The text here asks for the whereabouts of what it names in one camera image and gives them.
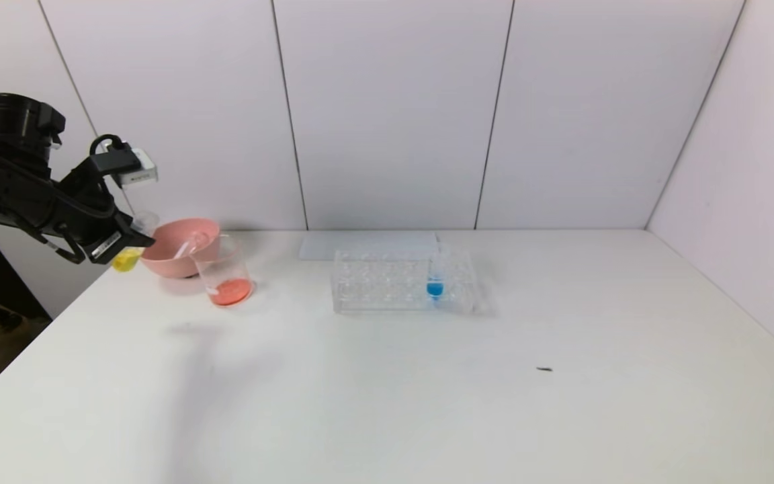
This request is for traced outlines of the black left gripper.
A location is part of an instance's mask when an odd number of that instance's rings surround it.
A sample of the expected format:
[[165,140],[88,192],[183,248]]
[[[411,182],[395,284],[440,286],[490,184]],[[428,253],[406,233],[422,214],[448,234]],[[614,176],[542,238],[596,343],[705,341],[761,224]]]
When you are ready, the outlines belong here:
[[155,225],[132,224],[133,218],[118,208],[101,177],[70,173],[55,188],[51,233],[67,243],[56,253],[71,263],[104,266],[127,247],[154,244]]

